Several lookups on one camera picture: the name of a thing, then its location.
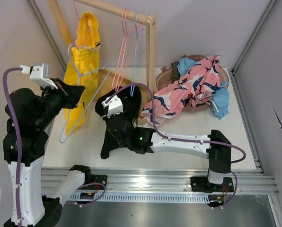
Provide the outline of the yellow shorts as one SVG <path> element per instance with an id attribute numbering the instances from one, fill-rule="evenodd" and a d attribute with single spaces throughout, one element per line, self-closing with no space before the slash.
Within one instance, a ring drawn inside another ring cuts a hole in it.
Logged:
<path id="1" fill-rule="evenodd" d="M 77 29 L 75 45 L 71 46 L 72 57 L 67 64 L 64 82 L 68 85 L 82 85 L 84 92 L 78 102 L 78 107 L 64 110 L 65 133 L 72 134 L 85 122 L 87 106 L 98 88 L 100 36 L 98 20 L 90 12 L 84 13 Z"/>

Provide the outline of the black shorts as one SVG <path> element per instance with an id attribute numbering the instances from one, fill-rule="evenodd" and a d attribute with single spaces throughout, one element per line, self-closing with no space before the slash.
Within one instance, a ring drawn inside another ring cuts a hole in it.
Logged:
<path id="1" fill-rule="evenodd" d="M 101 116 L 104 120 L 104 109 L 102 106 L 102 102 L 115 93 L 115 90 L 108 92 L 104 96 L 100 97 L 95 105 L 95 112 Z M 119 92 L 117 96 L 121 99 L 123 103 L 123 113 L 119 114 L 125 117 L 128 121 L 132 122 L 138 117 L 138 112 L 141 106 L 141 92 L 138 87 L 135 88 L 134 94 L 130 95 L 130 88 L 126 88 L 123 91 Z M 107 159 L 110 155 L 110 151 L 103 151 L 103 147 L 101 148 L 101 158 Z"/>

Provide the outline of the olive green shorts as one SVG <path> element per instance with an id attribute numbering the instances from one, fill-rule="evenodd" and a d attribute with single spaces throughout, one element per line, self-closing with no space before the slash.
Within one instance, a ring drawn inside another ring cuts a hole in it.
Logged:
<path id="1" fill-rule="evenodd" d="M 171 63 L 171 68 L 172 68 L 171 80 L 172 81 L 179 80 L 181 77 L 179 70 L 178 70 L 178 64 L 179 64 L 179 61 L 175 61 Z"/>

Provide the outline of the pink patterned shorts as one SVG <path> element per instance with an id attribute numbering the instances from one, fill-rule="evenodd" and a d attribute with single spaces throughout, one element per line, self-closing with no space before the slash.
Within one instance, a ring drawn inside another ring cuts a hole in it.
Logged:
<path id="1" fill-rule="evenodd" d="M 205 57 L 179 80 L 156 92 L 142 109 L 141 116 L 151 124 L 160 125 L 166 119 L 178 117 L 185 106 L 204 104 L 220 86 L 220 56 Z"/>

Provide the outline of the light blue shorts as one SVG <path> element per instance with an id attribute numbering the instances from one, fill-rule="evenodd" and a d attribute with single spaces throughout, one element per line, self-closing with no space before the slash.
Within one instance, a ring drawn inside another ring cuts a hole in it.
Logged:
<path id="1" fill-rule="evenodd" d="M 187 56 L 184 55 L 182 59 L 179 60 L 177 69 L 182 77 L 187 73 L 187 70 L 199 62 L 203 56 Z M 220 90 L 213 93 L 212 98 L 209 100 L 209 103 L 212 104 L 212 110 L 214 115 L 221 120 L 225 115 L 229 113 L 229 98 L 230 94 L 228 91 L 229 81 L 221 82 Z"/>

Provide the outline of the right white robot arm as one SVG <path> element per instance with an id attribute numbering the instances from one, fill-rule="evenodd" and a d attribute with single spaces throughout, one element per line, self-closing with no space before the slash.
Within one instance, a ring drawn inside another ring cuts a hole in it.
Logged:
<path id="1" fill-rule="evenodd" d="M 124 115 L 107 117 L 101 158 L 110 152 L 127 148 L 137 154 L 175 152 L 207 159 L 209 162 L 206 187 L 216 191 L 222 187 L 225 174 L 231 171 L 231 143 L 219 130 L 208 135 L 187 136 L 161 133 L 155 129 L 135 127 Z"/>

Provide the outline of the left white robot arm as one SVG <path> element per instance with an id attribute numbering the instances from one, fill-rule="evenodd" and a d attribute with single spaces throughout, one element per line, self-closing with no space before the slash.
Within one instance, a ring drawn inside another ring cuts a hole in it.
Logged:
<path id="1" fill-rule="evenodd" d="M 5 107 L 9 119 L 3 153 L 14 186 L 13 215 L 5 223 L 7 227 L 53 227 L 74 191 L 92 185 L 90 168 L 74 165 L 55 190 L 41 193 L 41 168 L 49 138 L 46 129 L 61 109 L 77 107 L 85 89 L 58 79 L 54 83 L 53 88 L 43 88 L 41 96 L 28 88 L 18 89 L 10 94 Z"/>

